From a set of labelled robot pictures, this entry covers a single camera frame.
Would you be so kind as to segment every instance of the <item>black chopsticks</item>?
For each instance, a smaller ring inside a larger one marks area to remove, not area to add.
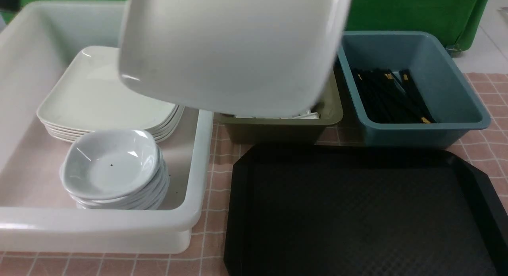
[[[369,119],[376,123],[436,123],[409,70],[352,70]]]

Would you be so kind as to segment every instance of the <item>black plastic tray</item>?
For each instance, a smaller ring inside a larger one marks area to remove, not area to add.
[[[231,276],[506,276],[508,216],[446,151],[267,144],[233,167]]]

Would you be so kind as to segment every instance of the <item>white bowl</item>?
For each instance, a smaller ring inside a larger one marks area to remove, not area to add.
[[[158,169],[158,146],[142,130],[96,131],[78,138],[63,163],[62,184],[71,194],[110,200],[141,190]]]

